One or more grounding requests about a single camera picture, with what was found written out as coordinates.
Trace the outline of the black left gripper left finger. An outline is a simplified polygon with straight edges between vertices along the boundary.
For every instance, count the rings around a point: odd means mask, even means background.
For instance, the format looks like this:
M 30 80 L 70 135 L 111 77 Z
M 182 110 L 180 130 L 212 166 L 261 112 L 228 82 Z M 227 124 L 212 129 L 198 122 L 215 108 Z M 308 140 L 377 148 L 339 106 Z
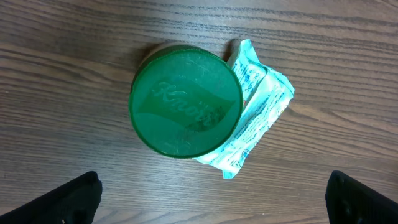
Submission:
M 89 171 L 1 215 L 1 224 L 92 224 L 101 194 L 97 173 Z

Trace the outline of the teal snack packet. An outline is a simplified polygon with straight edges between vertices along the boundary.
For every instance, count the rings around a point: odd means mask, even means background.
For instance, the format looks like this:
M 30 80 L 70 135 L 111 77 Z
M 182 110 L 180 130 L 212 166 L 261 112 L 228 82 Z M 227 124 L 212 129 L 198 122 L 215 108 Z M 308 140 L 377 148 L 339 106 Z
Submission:
M 249 39 L 240 41 L 227 64 L 241 85 L 243 112 L 233 135 L 219 148 L 196 160 L 221 170 L 224 179 L 232 179 L 286 109 L 295 89 L 286 76 L 259 61 Z

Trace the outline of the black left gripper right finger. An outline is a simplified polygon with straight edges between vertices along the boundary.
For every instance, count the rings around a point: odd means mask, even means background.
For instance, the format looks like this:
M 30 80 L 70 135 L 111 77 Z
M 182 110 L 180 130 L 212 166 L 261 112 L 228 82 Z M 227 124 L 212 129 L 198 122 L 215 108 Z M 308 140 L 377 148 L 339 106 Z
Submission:
M 397 203 L 334 170 L 325 192 L 330 224 L 397 224 Z

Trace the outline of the green lid jar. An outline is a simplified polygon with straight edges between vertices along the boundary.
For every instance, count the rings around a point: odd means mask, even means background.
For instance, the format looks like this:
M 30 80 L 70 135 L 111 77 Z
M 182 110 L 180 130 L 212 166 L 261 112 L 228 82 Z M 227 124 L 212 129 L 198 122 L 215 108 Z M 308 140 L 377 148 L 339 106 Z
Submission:
M 131 83 L 129 115 L 155 152 L 191 159 L 214 151 L 243 112 L 236 74 L 219 56 L 194 45 L 164 44 L 149 53 Z

